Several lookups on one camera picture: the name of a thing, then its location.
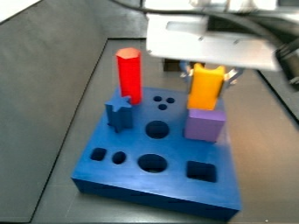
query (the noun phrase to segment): gray table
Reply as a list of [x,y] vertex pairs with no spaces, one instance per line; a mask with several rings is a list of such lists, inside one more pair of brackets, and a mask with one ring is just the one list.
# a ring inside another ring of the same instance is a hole
[[[70,125],[34,223],[156,222],[217,223],[120,200],[81,194],[70,173],[117,84],[114,52],[140,48],[144,86],[184,90],[177,73],[162,72],[162,61],[145,55],[145,42],[109,40]],[[229,223],[299,221],[297,125],[258,75],[248,70],[224,95],[242,210]]]

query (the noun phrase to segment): yellow block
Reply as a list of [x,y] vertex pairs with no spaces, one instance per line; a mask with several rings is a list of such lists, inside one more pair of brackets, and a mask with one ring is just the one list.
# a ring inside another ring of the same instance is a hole
[[214,109],[224,73],[224,66],[209,70],[198,63],[193,65],[188,109]]

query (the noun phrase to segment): small round hole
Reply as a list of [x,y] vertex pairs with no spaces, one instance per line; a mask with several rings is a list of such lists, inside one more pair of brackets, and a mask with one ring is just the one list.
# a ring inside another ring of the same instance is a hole
[[165,159],[154,154],[145,154],[137,159],[137,164],[145,172],[162,172],[166,168]]
[[145,134],[154,139],[166,137],[169,134],[169,127],[165,122],[152,121],[145,125]]
[[165,106],[164,104],[160,104],[160,105],[157,106],[157,108],[158,108],[160,110],[166,110],[166,106]]
[[122,151],[116,152],[112,157],[112,162],[116,165],[120,165],[125,162],[125,160],[126,160],[126,154]]
[[161,97],[161,96],[156,96],[156,97],[153,98],[153,100],[154,100],[156,102],[160,102],[160,101],[162,100],[162,97]]
[[169,97],[169,98],[165,99],[165,101],[166,101],[168,103],[173,103],[173,102],[174,102],[174,99]]
[[96,148],[96,149],[92,151],[89,158],[90,158],[92,160],[101,161],[101,160],[104,159],[105,155],[106,155],[106,152],[108,152],[108,151],[106,151],[105,149],[102,149],[102,148]]

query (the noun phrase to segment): purple block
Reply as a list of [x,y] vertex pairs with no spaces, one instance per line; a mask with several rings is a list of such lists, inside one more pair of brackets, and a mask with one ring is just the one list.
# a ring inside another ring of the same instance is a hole
[[225,121],[226,117],[222,110],[189,109],[184,137],[216,142]]

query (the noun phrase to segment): shape sorter block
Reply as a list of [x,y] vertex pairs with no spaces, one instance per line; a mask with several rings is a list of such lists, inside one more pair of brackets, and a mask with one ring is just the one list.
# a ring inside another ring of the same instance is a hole
[[225,67],[206,69],[200,63],[193,65],[188,109],[213,110],[224,80]]
[[117,50],[116,64],[121,96],[130,96],[134,105],[142,99],[141,93],[141,53],[128,47]]
[[129,96],[120,96],[120,91],[117,89],[113,97],[105,103],[106,124],[114,127],[116,132],[120,132],[122,129],[132,129],[133,127],[129,98]]
[[225,128],[216,143],[185,139],[188,95],[142,92],[132,129],[101,116],[70,178],[82,193],[226,221],[241,205]]
[[225,120],[225,112],[221,109],[189,109],[184,137],[216,142]]

